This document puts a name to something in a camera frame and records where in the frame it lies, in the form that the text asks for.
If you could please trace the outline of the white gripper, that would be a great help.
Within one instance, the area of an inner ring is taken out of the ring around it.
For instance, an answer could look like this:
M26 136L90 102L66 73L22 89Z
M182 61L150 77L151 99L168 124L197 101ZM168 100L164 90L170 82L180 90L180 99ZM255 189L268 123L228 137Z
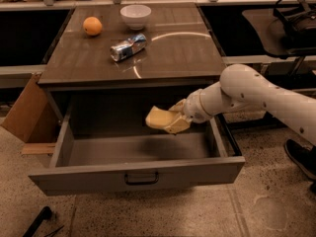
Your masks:
M202 107L200 93L201 89L198 89L170 108L171 112L179 113L164 127L166 132L177 134L189 129L192 122L203 123L211 119L211 116Z

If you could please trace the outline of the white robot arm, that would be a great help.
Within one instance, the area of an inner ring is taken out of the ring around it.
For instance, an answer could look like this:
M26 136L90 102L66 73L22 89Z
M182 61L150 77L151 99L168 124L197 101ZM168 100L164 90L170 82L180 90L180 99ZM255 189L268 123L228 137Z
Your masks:
M164 130L178 133L192 122L202 123L247 105L262 108L316 145L316 100L283 89L243 64L226 67L217 83L196 90L177 103L176 115Z

